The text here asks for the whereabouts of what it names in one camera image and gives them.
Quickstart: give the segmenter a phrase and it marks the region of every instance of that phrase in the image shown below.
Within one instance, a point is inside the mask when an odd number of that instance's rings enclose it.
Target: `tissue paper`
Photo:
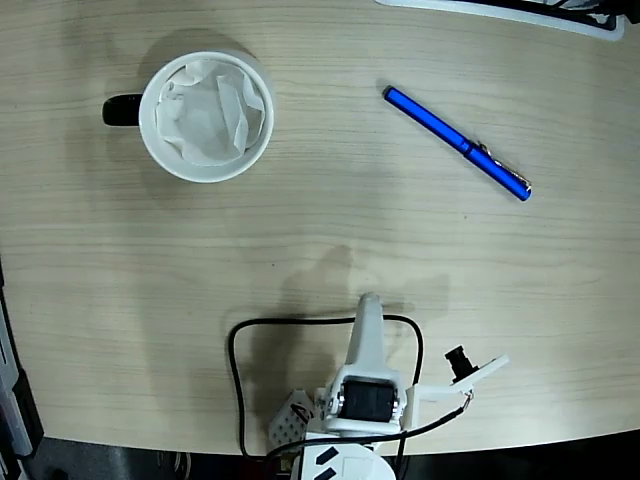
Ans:
[[[240,158],[260,136],[264,101],[251,77],[230,63],[197,60],[164,85],[156,106],[159,135],[194,165]]]

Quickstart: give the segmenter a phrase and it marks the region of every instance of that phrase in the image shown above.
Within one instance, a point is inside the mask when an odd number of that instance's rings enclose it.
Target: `wooden table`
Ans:
[[[189,184],[102,125],[107,97],[219,47],[277,89],[247,173]],[[640,28],[608,43],[371,0],[5,2],[0,254],[47,435],[237,453],[231,326],[352,312],[367,291],[422,325],[423,382],[451,379],[458,344],[512,358],[409,452],[639,428],[639,52]],[[531,200],[387,105],[388,83],[493,146]],[[291,388],[335,374],[348,333],[240,336],[250,450]],[[388,354],[408,381],[410,331],[389,327]]]

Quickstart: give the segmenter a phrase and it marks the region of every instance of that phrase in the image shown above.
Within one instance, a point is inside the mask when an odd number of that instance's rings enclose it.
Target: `floor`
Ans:
[[[404,480],[556,480],[640,478],[640,430],[528,448],[411,457]],[[27,463],[33,480],[182,480],[176,454],[45,438]],[[192,480],[260,479],[258,465],[238,456],[192,455]]]

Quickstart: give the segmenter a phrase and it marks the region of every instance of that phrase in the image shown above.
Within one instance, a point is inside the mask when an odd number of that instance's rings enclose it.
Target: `black mug handle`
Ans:
[[[140,100],[139,93],[111,97],[102,105],[102,121],[112,127],[137,126]]]

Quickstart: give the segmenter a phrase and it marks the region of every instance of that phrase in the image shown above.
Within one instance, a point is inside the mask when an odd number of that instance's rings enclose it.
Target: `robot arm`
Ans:
[[[475,383],[509,362],[506,355],[478,368],[462,347],[445,357],[455,378],[450,385],[416,384],[405,390],[400,373],[386,364],[380,299],[360,299],[345,365],[326,389],[316,390],[315,416],[305,439],[397,434],[417,428],[421,402],[473,393]],[[292,480],[394,480],[389,464],[375,453],[377,444],[336,443],[304,447]]]

